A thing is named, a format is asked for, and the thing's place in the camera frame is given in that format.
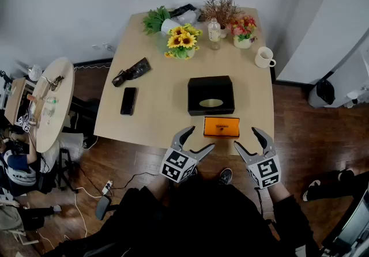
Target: black phone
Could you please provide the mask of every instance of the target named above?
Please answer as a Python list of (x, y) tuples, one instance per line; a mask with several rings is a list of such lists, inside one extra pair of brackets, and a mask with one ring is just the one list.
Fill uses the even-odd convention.
[(123, 94), (121, 115), (132, 116), (137, 88), (126, 87)]

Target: white mug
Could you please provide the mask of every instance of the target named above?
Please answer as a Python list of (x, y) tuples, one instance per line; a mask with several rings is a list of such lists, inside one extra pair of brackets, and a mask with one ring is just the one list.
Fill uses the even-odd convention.
[(255, 63), (258, 67), (265, 69), (267, 67), (273, 67), (276, 65), (276, 61), (273, 58), (273, 52), (267, 47), (260, 47), (258, 53), (255, 56)]

